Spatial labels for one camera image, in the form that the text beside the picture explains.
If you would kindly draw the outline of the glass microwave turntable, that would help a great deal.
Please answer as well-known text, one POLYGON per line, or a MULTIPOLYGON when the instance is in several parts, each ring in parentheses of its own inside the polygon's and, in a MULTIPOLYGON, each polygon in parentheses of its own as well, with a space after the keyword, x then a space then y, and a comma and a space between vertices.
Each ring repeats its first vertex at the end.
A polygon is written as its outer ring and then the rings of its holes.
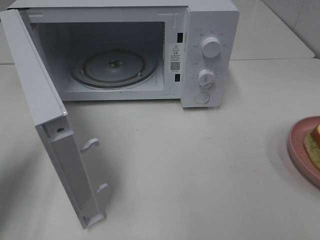
POLYGON ((84 56, 69 71, 81 84, 100 89, 124 88, 138 84, 154 74, 157 55, 129 49, 110 49, 84 56))

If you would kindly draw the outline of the white bread slice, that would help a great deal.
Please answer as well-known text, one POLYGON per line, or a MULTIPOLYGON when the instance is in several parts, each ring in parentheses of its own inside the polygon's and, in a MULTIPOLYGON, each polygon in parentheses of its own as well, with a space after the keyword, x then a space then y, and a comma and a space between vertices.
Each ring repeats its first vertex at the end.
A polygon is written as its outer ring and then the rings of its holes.
POLYGON ((320 147, 320 124, 310 132, 310 136, 317 146, 320 147))

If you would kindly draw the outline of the upper white power knob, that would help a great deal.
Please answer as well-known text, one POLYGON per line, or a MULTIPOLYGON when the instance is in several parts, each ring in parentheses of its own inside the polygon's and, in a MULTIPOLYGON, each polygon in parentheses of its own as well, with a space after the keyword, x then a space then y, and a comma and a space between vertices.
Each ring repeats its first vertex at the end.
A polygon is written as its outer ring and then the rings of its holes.
POLYGON ((201 43, 201 51, 204 57, 215 58, 221 52, 221 41, 215 36, 207 37, 201 43))

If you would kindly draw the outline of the white timer knob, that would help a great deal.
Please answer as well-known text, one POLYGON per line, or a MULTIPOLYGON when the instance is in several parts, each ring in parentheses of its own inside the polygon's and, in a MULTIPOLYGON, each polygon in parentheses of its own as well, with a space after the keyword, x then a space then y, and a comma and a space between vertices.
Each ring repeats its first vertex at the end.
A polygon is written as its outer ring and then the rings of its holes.
POLYGON ((198 84, 200 87, 208 87, 216 82, 216 76, 210 69, 203 69, 197 76, 198 84))

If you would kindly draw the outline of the white warning label sticker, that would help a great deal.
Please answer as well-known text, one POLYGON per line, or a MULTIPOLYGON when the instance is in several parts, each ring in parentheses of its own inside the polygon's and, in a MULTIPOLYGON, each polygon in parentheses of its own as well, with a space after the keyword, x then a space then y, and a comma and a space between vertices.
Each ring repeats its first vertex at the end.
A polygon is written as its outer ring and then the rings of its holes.
POLYGON ((185 44, 171 43, 168 45, 168 70, 171 73, 182 74, 185 64, 185 44))

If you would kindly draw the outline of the round white door button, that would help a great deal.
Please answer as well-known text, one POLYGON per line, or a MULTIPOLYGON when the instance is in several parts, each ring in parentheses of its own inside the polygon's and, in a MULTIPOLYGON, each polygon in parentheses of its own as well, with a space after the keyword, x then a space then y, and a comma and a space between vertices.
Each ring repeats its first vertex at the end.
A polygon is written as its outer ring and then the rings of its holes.
POLYGON ((194 97, 197 104, 207 104, 210 100, 210 94, 207 92, 200 92, 194 97))

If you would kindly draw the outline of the white microwave oven body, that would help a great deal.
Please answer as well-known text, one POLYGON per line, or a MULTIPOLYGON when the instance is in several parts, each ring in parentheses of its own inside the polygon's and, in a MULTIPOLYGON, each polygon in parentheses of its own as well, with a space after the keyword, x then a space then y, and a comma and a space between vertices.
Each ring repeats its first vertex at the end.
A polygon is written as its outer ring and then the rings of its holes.
POLYGON ((239 11, 230 0, 17 0, 7 10, 26 11, 39 24, 39 39, 52 82, 65 101, 180 99, 184 108, 217 107, 223 96, 239 11), (220 54, 203 56, 208 37, 221 42, 220 54), (169 44, 184 43, 183 73, 169 71, 169 44), (70 74, 70 65, 112 49, 158 56, 154 74, 120 88, 86 86, 70 74), (200 87, 198 73, 212 70, 215 83, 200 87), (208 93, 206 104, 195 96, 208 93))

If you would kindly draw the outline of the pink round plate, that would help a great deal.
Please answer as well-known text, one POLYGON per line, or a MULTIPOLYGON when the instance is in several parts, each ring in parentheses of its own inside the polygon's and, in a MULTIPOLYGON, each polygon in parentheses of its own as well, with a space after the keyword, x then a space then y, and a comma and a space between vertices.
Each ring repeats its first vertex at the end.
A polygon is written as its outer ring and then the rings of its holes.
POLYGON ((305 138, 320 123, 320 116, 309 116, 298 120, 290 129, 287 150, 291 162, 298 172, 312 185, 320 188, 320 169, 311 160, 305 147, 305 138))

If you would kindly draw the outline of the white microwave door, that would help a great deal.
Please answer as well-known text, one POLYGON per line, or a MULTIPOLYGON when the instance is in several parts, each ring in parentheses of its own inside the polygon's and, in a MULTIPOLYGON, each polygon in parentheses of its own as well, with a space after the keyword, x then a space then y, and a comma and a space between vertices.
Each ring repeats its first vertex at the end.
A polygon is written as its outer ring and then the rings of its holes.
POLYGON ((68 112, 50 76, 39 39, 40 25, 32 23, 24 10, 5 10, 0 18, 35 129, 82 228, 86 229, 104 218, 97 202, 100 190, 92 187, 82 159, 82 154, 98 146, 99 140, 93 138, 78 147, 68 112))

